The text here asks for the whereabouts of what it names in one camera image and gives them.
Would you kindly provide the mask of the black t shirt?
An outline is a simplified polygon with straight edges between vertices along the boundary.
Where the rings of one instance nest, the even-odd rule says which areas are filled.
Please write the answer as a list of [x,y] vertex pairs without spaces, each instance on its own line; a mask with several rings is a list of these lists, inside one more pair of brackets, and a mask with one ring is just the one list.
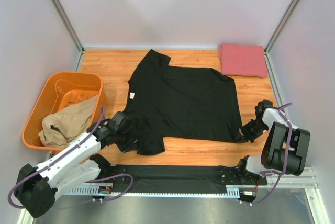
[[128,82],[124,112],[138,154],[164,152],[165,137],[236,143],[242,122],[234,79],[170,60],[150,50]]

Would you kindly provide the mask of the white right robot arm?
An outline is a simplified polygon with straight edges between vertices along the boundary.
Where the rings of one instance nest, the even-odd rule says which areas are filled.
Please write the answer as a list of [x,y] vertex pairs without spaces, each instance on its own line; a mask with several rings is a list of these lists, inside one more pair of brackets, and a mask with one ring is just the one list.
[[255,106],[255,119],[239,129],[237,143],[253,143],[262,134],[268,132],[262,153],[258,156],[246,156],[236,170],[236,178],[247,184],[255,175],[299,176],[307,160],[310,132],[294,125],[284,113],[284,108],[274,107],[269,100],[263,100]]

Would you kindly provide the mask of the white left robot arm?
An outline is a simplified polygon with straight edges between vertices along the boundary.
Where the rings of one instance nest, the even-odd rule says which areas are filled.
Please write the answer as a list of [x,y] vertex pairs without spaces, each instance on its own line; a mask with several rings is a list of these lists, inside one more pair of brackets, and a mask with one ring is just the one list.
[[112,144],[130,149],[135,143],[126,137],[130,128],[131,119],[123,112],[117,112],[111,119],[100,118],[77,141],[54,157],[36,166],[23,166],[16,185],[8,194],[8,202],[38,218],[62,195],[83,183],[112,183],[119,178],[132,184],[132,175],[116,174],[115,167],[99,154],[101,149]]

